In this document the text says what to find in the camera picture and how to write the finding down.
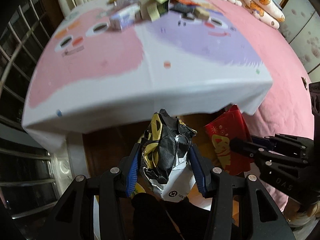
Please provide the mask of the person right hand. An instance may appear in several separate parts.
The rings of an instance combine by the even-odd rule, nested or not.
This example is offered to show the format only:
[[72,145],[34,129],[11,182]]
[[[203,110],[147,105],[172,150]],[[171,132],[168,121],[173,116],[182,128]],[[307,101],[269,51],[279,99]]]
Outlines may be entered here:
[[316,204],[300,204],[288,198],[283,215],[292,228],[305,226],[308,222],[319,219],[319,202]]

